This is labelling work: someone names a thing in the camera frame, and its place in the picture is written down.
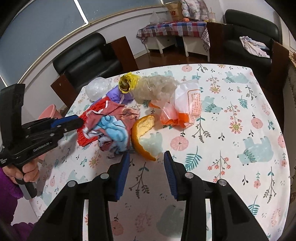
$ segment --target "finger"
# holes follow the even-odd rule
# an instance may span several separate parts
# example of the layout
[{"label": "finger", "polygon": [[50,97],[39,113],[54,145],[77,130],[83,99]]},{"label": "finger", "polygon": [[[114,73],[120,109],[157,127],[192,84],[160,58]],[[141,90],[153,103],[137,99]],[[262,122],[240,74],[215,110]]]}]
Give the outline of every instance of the finger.
[{"label": "finger", "polygon": [[38,158],[33,159],[22,167],[24,173],[33,171],[37,166]]},{"label": "finger", "polygon": [[29,182],[31,179],[33,179],[36,176],[37,172],[38,172],[38,166],[36,166],[34,170],[24,175],[24,181]]},{"label": "finger", "polygon": [[14,177],[9,177],[14,184],[18,184]]},{"label": "finger", "polygon": [[23,177],[22,172],[13,165],[5,166],[2,168],[2,170],[8,177],[16,177],[17,179],[22,179]]},{"label": "finger", "polygon": [[35,177],[30,180],[30,182],[35,183],[38,178],[39,178],[39,170],[38,170],[37,174],[35,175]]}]

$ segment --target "yellow plastic bag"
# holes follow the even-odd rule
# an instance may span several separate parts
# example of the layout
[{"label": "yellow plastic bag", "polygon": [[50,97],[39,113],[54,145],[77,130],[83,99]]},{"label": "yellow plastic bag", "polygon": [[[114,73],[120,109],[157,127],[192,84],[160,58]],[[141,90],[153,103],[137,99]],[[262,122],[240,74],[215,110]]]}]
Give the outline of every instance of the yellow plastic bag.
[{"label": "yellow plastic bag", "polygon": [[120,81],[118,82],[118,87],[122,93],[127,94],[128,92],[130,92],[136,87],[139,79],[140,79],[140,76],[129,72],[120,77]]}]

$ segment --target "orange peel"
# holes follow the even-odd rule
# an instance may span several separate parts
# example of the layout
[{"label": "orange peel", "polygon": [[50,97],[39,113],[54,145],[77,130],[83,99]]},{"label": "orange peel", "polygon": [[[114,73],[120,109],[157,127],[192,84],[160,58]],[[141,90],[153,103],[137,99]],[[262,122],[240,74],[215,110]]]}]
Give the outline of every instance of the orange peel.
[{"label": "orange peel", "polygon": [[146,132],[152,129],[155,124],[155,117],[153,115],[147,115],[138,119],[131,130],[131,142],[133,144],[134,150],[139,153],[144,158],[156,161],[156,158],[153,157],[148,151],[146,151],[143,146],[139,143],[139,139]]}]

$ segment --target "floral tablecloth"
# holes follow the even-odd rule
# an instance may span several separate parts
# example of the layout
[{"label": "floral tablecloth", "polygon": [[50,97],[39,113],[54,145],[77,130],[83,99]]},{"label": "floral tablecloth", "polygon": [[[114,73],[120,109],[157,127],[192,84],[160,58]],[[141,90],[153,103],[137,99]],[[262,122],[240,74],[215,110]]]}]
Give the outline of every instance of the floral tablecloth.
[{"label": "floral tablecloth", "polygon": [[[159,122],[146,134],[157,136],[163,152],[185,165],[203,180],[226,179],[256,217],[267,237],[277,240],[285,224],[290,192],[289,162],[285,142],[252,70],[246,67],[190,64],[164,66],[134,72],[171,75],[178,81],[196,79],[202,99],[202,113],[187,129],[162,127]],[[113,77],[113,85],[120,76]],[[91,102],[82,88],[68,115],[80,115]],[[160,110],[149,101],[132,102],[159,119]],[[38,196],[31,205],[40,217],[70,180],[91,181],[106,172],[121,157],[108,159],[96,142],[80,147],[73,131],[45,158],[37,181]],[[169,189],[163,159],[145,161],[131,154],[123,196],[110,202],[115,241],[180,240],[184,202],[176,202]],[[85,202],[83,234],[87,240],[88,203]],[[207,202],[207,239],[211,240],[210,208]]]}]

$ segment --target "purple sleeve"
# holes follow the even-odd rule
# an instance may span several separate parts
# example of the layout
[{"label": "purple sleeve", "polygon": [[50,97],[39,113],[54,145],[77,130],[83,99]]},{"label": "purple sleeve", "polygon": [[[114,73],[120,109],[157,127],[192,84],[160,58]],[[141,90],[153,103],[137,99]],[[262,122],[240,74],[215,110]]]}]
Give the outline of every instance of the purple sleeve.
[{"label": "purple sleeve", "polygon": [[[23,197],[18,185],[14,184],[0,168],[0,216],[8,225],[13,221],[17,200]],[[33,224],[18,223],[12,226],[21,241],[25,241],[33,229]]]}]

